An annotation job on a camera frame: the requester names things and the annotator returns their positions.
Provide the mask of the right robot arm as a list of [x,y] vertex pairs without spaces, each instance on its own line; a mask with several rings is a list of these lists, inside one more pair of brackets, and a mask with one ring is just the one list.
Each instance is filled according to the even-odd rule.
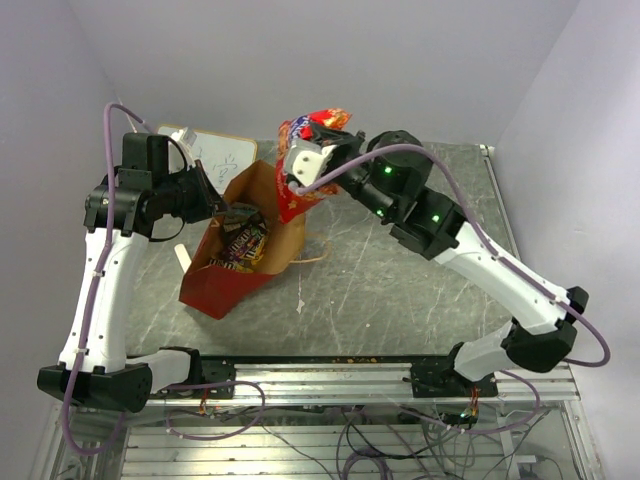
[[491,240],[457,186],[453,196],[428,187],[441,161],[405,131],[388,136],[388,144],[376,139],[365,151],[350,134],[323,141],[316,177],[339,185],[390,224],[401,246],[458,273],[511,315],[497,330],[452,347],[441,369],[442,387],[459,396],[498,370],[547,373],[567,360],[588,293],[544,279]]

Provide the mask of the red paper bag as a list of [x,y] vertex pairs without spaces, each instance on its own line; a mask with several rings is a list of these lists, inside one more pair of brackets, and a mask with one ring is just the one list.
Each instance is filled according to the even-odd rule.
[[232,265],[223,258],[228,246],[223,217],[209,222],[183,276],[179,301],[217,320],[283,273],[310,238],[303,214],[286,224],[279,221],[276,168],[262,160],[235,177],[223,198],[230,205],[243,203],[257,208],[266,220],[267,234],[258,262]]

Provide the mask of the red snack packet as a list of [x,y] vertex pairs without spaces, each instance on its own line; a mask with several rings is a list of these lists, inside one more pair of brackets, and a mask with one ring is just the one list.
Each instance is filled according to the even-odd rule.
[[284,121],[279,128],[276,158],[276,189],[279,220],[286,224],[305,213],[327,196],[336,195],[334,183],[320,186],[303,195],[299,188],[316,182],[328,166],[334,146],[324,146],[323,140],[313,140],[313,126],[342,130],[352,114],[341,108],[329,108]]

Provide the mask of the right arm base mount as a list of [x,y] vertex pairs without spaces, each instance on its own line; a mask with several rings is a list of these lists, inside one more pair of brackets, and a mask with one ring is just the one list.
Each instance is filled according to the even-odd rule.
[[460,377],[434,368],[413,366],[403,378],[411,386],[414,398],[493,398],[498,388],[493,375],[485,376],[478,382],[470,382]]

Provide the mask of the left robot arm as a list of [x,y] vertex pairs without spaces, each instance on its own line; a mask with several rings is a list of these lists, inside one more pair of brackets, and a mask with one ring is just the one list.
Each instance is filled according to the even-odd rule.
[[85,200],[85,271],[73,325],[57,363],[40,369],[38,388],[74,406],[137,413],[170,386],[182,397],[203,387],[199,353],[163,347],[129,359],[125,333],[142,257],[156,221],[209,220],[228,206],[189,148],[170,136],[127,133],[111,187],[103,180]]

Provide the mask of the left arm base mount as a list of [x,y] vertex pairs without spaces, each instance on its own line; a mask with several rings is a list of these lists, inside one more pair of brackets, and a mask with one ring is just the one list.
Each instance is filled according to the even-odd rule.
[[228,360],[205,359],[202,363],[205,383],[221,383],[219,387],[209,390],[208,397],[216,400],[233,398],[234,386],[230,382],[236,380],[235,366]]

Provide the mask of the purple candy packet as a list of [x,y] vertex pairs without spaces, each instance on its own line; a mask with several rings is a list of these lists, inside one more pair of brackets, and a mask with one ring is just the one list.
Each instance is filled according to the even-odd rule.
[[262,223],[249,223],[230,242],[223,253],[230,261],[257,263],[264,255],[268,239],[267,227]]

